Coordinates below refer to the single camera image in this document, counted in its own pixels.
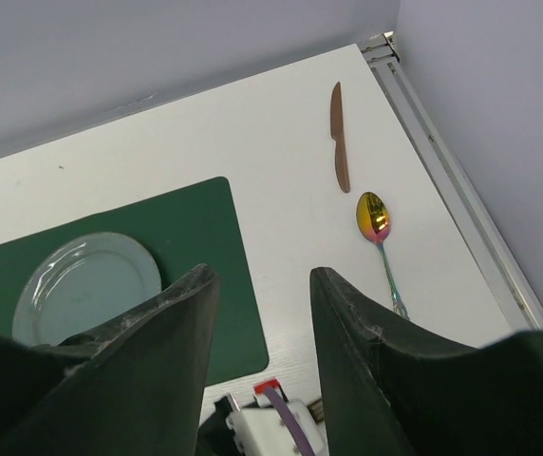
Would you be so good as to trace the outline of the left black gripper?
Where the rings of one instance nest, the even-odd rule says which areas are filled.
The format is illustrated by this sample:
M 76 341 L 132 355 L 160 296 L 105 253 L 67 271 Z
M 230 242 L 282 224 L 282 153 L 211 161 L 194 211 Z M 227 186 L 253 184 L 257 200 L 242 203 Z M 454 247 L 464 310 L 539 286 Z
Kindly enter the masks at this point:
M 238 456 L 235 433 L 227 424 L 233 411 L 236 404 L 231 396 L 215 401 L 215 411 L 198 429 L 197 456 Z

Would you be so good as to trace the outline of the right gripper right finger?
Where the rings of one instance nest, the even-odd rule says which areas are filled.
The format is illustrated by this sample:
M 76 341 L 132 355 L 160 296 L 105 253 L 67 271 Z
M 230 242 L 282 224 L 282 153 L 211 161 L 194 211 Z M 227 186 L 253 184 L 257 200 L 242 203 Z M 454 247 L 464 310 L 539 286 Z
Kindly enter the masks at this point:
M 310 273 L 333 455 L 543 455 L 543 331 L 477 349 Z

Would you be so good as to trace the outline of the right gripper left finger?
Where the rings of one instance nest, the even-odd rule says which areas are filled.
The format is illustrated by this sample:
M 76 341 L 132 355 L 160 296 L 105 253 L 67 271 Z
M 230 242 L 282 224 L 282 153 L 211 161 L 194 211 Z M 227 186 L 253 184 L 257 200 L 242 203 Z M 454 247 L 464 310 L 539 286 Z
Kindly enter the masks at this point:
M 0 455 L 193 455 L 219 301 L 197 265 L 56 346 L 0 335 Z

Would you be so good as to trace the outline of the grey-blue round plate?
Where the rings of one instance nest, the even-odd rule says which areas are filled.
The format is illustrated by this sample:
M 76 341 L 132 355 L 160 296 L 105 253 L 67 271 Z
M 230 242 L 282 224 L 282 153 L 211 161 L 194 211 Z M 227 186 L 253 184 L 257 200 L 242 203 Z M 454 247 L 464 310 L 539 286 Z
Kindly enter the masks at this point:
M 34 270 L 17 300 L 11 336 L 58 345 L 161 292 L 159 266 L 133 238 L 113 232 L 76 237 Z

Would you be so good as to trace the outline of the dark green placemat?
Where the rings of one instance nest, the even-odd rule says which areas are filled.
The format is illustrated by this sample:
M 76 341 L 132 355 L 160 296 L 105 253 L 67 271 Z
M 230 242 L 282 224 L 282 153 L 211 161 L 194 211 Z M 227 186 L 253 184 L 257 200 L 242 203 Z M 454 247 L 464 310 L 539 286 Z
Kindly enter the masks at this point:
M 124 234 L 145 247 L 159 266 L 161 292 L 199 264 L 218 274 L 208 385 L 267 367 L 269 355 L 230 184 L 222 177 L 0 244 L 1 335 L 12 338 L 17 300 L 40 263 L 72 239 L 99 232 Z

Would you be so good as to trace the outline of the gold spoon green handle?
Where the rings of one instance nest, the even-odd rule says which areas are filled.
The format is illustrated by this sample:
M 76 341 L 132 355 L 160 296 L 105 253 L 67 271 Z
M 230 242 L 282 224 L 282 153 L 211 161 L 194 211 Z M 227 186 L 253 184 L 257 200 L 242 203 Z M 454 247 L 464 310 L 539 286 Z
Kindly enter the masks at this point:
M 388 209 L 379 196 L 373 192 L 364 192 L 359 197 L 356 206 L 356 222 L 361 235 L 373 243 L 381 255 L 390 290 L 393 312 L 409 320 L 408 310 L 399 293 L 384 249 L 384 242 L 391 231 L 391 220 Z

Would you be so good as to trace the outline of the brown knife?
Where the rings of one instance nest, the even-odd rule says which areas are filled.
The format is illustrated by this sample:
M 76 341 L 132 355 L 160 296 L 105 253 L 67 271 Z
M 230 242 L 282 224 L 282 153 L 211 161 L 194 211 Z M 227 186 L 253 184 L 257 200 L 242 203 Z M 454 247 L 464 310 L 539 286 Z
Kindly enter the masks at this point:
M 346 141 L 343 117 L 342 88 L 337 82 L 332 89 L 330 100 L 330 137 L 335 141 L 334 164 L 335 174 L 343 193 L 350 192 Z

